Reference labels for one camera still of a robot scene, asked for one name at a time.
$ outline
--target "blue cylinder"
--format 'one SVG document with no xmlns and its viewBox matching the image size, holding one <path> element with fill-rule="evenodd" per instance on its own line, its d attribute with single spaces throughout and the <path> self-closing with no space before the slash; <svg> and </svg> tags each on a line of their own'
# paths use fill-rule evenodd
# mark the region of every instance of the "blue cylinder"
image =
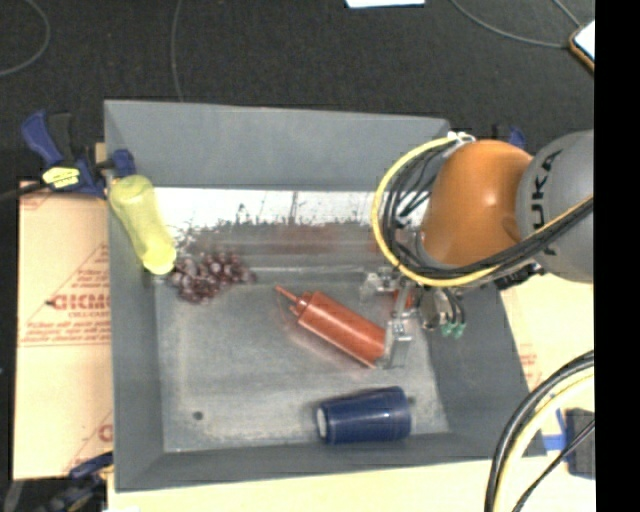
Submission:
<svg viewBox="0 0 640 512">
<path fill-rule="evenodd" d="M 398 386 L 322 402 L 316 420 L 327 444 L 396 441 L 411 433 L 409 401 Z"/>
</svg>

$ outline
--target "clamp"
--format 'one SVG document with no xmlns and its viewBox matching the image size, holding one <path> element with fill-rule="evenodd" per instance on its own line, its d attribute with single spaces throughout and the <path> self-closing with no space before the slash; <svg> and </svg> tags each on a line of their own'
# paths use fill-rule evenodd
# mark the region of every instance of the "clamp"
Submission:
<svg viewBox="0 0 640 512">
<path fill-rule="evenodd" d="M 47 117 L 44 110 L 38 110 L 22 123 L 22 137 L 44 160 L 41 177 L 45 186 L 54 192 L 76 192 L 105 199 L 106 183 L 101 171 L 115 168 L 121 177 L 135 174 L 133 156 L 126 149 L 118 149 L 105 162 L 92 164 L 85 153 L 74 152 L 70 123 L 69 113 Z"/>
<path fill-rule="evenodd" d="M 37 507 L 34 512 L 77 512 L 100 496 L 104 479 L 100 475 L 113 464 L 113 453 L 98 455 L 69 472 L 74 484 L 56 494 L 46 504 Z"/>
</svg>

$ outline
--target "black carpet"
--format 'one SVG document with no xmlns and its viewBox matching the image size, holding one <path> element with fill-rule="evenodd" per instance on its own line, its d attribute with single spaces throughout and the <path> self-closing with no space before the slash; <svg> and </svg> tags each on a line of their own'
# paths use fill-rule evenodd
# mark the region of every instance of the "black carpet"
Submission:
<svg viewBox="0 0 640 512">
<path fill-rule="evenodd" d="M 575 29 L 552 0 L 458 2 L 524 37 L 565 44 Z M 564 4 L 581 22 L 595 16 L 594 0 Z M 105 98 L 177 101 L 170 62 L 177 0 L 38 5 L 50 24 L 50 43 L 31 66 L 8 76 L 2 70 L 34 54 L 45 27 L 25 0 L 0 6 L 0 192 L 17 177 L 38 175 L 40 162 L 19 131 L 34 110 L 71 112 L 76 142 L 93 145 L 103 137 Z M 175 49 L 189 102 L 430 115 L 478 137 L 489 136 L 495 123 L 513 124 L 530 152 L 594 126 L 594 76 L 567 49 L 498 36 L 450 0 L 364 11 L 345 9 L 339 0 L 184 0 Z M 14 203 L 0 205 L 0 220 L 1 502 L 10 474 Z"/>
</svg>

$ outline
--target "green connector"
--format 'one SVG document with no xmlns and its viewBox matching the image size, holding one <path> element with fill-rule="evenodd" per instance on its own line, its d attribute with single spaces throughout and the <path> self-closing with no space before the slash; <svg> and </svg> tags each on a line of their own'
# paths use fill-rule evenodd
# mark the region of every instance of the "green connector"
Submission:
<svg viewBox="0 0 640 512">
<path fill-rule="evenodd" d="M 453 328 L 453 338 L 456 340 L 459 340 L 462 335 L 464 334 L 464 328 L 467 326 L 467 324 L 458 324 Z"/>
<path fill-rule="evenodd" d="M 451 322 L 447 322 L 446 324 L 442 324 L 440 326 L 440 332 L 445 338 L 447 338 L 453 332 L 454 327 L 455 327 L 455 324 L 452 324 Z"/>
</svg>

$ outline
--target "grapes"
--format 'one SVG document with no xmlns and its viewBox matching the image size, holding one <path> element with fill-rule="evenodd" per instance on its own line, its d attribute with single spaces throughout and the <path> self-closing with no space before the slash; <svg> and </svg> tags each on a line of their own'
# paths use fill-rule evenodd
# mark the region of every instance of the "grapes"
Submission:
<svg viewBox="0 0 640 512">
<path fill-rule="evenodd" d="M 178 297 L 192 304 L 203 304 L 234 284 L 252 284 L 256 275 L 235 253 L 202 254 L 200 261 L 191 257 L 179 259 L 167 277 L 167 283 L 178 288 Z"/>
</svg>

